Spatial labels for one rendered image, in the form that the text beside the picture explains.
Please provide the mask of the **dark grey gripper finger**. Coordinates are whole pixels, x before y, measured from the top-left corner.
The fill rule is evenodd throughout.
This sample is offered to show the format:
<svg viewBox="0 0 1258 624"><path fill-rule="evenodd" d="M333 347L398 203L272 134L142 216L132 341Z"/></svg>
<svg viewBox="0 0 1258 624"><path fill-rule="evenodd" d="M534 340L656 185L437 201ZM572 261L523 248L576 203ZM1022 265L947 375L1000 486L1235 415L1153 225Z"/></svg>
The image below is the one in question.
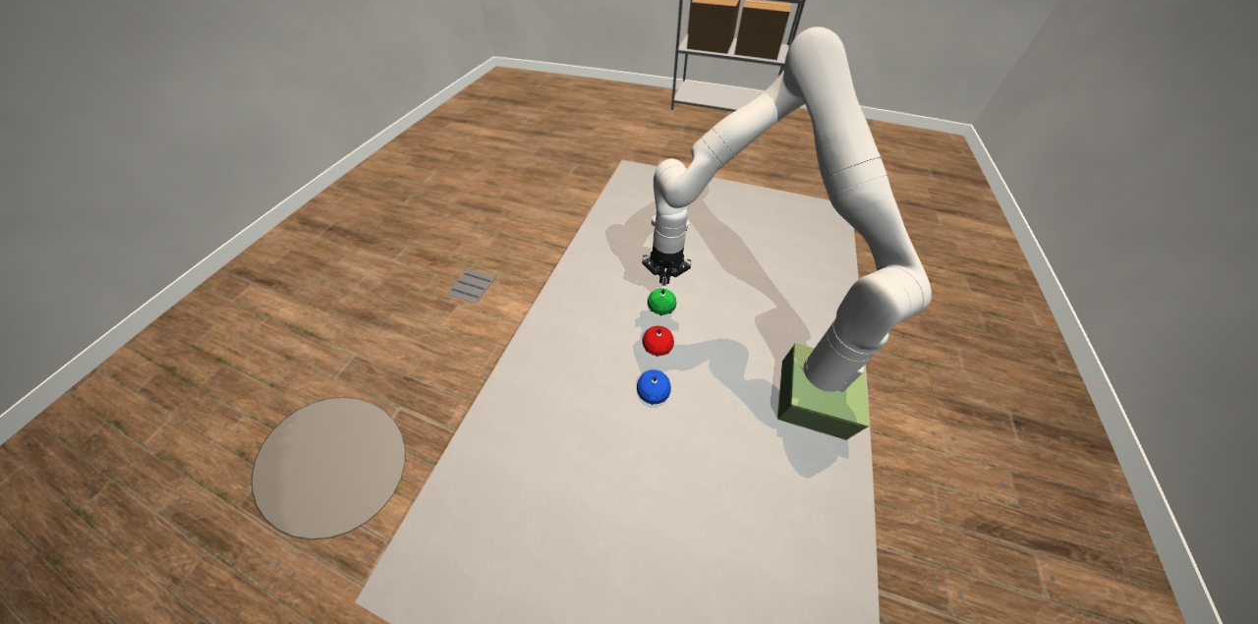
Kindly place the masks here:
<svg viewBox="0 0 1258 624"><path fill-rule="evenodd" d="M659 276L659 283L660 283L660 286L664 286L665 267L663 264L663 260L658 260L658 265L659 265L658 267L658 265L655 265L655 262L650 259L649 255L643 255L642 264L647 265L648 270L650 270L652 274Z"/></svg>
<svg viewBox="0 0 1258 624"><path fill-rule="evenodd" d="M682 264L679 264L677 267L673 267L673 265L674 265L674 260L671 262L669 265L665 268L664 286L669 284L671 276L681 276L682 273L686 273L686 270L689 270L691 258L684 258L684 260L682 262Z"/></svg>

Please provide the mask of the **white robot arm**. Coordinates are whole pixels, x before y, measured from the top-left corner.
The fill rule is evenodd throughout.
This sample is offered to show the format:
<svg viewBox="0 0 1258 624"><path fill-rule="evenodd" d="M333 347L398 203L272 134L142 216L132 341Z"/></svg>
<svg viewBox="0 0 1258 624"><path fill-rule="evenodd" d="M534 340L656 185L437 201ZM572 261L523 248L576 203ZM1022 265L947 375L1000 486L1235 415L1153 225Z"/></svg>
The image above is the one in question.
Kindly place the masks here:
<svg viewBox="0 0 1258 624"><path fill-rule="evenodd" d="M652 225L657 252L682 252L689 224L687 204L704 192L722 164L803 104L811 117L829 201L876 258L876 273L860 276L845 292L837 320L804 364L811 385L844 393L884 346L889 330L928 307L932 291L899 218L884 162L855 97L843 42L834 31L808 28L798 34L780 77L692 146L688 170L677 159L658 164Z"/></svg>

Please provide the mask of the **red dome bell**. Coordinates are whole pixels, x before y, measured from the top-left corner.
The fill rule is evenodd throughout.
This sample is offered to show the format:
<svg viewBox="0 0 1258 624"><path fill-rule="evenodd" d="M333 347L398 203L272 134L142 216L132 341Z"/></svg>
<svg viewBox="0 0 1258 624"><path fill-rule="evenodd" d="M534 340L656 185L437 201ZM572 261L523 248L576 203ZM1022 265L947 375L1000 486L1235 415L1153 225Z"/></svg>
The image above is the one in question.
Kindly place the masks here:
<svg viewBox="0 0 1258 624"><path fill-rule="evenodd" d="M643 337L644 348L647 352L657 356L663 356L669 354L674 345L674 338L671 330L665 330L663 325L653 325Z"/></svg>

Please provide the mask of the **blue bell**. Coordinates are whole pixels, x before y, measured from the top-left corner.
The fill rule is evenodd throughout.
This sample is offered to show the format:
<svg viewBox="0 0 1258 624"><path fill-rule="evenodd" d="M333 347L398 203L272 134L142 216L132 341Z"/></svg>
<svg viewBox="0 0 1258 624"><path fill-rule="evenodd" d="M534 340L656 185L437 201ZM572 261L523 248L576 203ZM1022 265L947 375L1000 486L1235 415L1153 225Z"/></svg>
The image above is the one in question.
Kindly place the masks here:
<svg viewBox="0 0 1258 624"><path fill-rule="evenodd" d="M638 379L637 391L642 399L652 405L665 403L672 387L671 381L660 370L650 369Z"/></svg>

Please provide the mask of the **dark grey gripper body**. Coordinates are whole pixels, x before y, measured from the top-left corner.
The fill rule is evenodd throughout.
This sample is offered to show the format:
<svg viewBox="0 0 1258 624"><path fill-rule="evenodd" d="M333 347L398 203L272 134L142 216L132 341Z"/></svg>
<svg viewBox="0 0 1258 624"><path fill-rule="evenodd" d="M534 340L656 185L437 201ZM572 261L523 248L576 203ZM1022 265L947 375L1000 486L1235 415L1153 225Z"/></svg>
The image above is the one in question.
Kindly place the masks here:
<svg viewBox="0 0 1258 624"><path fill-rule="evenodd" d="M674 267L677 267L677 265L682 264L682 262L684 260L683 252L684 252L684 247L683 247L682 252L678 252L676 254L665 254L665 253L662 253L662 252L657 252L657 249L655 249L655 242L653 242L653 250L650 252L649 257L650 257L652 260L655 262L655 265L658 265L658 260L663 260L664 267L668 267L669 262L674 260ZM665 262L665 260L669 260L669 262Z"/></svg>

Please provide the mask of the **green dome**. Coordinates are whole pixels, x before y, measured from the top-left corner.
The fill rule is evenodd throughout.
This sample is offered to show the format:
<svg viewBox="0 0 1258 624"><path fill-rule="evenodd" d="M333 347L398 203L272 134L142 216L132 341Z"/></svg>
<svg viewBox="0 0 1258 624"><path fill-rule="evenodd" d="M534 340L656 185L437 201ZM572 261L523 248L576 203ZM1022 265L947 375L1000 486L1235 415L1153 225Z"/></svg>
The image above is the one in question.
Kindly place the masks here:
<svg viewBox="0 0 1258 624"><path fill-rule="evenodd" d="M676 296L672 293L672 291L665 291L665 292L664 291L665 291L664 288L659 288L649 294L648 306L650 308L650 312L655 312L657 315L662 316L672 313L677 308Z"/></svg>

